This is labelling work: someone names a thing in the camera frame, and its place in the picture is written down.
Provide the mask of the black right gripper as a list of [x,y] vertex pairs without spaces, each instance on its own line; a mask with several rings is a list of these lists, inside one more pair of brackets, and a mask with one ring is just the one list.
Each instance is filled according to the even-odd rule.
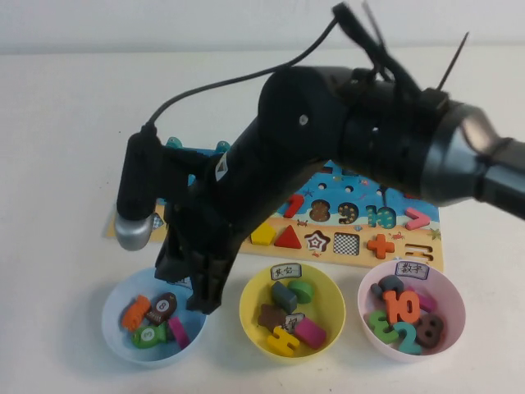
[[221,306],[241,243],[304,184],[300,136],[298,129],[247,129],[221,155],[163,150],[177,183],[155,278],[190,277],[187,310],[209,315]]

